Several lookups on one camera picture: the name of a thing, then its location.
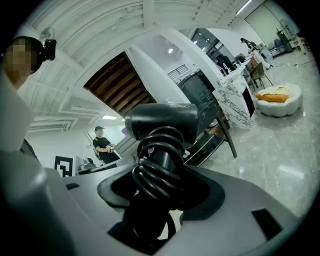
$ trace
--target gray marble floor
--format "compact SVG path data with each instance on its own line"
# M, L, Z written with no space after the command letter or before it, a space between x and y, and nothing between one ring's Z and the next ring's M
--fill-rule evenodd
M256 110L252 129L230 129L238 157L233 157L224 142L201 167L250 181L303 216L320 183L319 70L310 52L303 55L294 51L270 63L274 67L266 75L273 85L299 85L303 107L281 118ZM270 86L266 78L263 82Z

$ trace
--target black table leg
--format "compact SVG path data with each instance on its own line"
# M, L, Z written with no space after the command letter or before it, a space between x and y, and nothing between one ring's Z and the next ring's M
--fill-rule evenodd
M235 148L234 142L231 139L231 136L230 136L230 133L228 132L227 127L225 126L223 120L221 119L221 114L220 113L216 117L216 120L218 121L218 124L220 125L221 130L224 133L226 141L229 143L229 146L230 146L231 152L233 154L233 157L236 158L238 155L237 155L237 152L236 152L236 148Z

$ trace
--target staircase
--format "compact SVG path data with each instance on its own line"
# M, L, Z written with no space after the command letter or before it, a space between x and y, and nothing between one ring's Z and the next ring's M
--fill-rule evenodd
M139 104L155 103L124 52L95 73L84 88L122 117Z

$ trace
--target ceiling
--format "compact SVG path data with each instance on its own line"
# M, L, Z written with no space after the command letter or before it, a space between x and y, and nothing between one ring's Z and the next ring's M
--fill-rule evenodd
M125 49L158 35L160 27L170 26L185 33L191 28L222 28L246 1L42 2L17 32L39 39L44 29L53 28L57 41L55 60L44 62L18 91L38 116L32 129L65 131L94 127L98 121L101 124L102 115L118 117L104 120L105 126L123 124L116 112L83 88L85 83Z

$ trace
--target blue chair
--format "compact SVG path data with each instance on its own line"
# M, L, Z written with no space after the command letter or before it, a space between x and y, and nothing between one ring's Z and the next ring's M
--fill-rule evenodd
M284 47L284 45L282 44L282 42L280 41L280 39L278 39L278 38L277 38L277 39L274 39L273 42L274 42L275 48L278 50L278 52L279 52L280 54L286 51L286 48Z

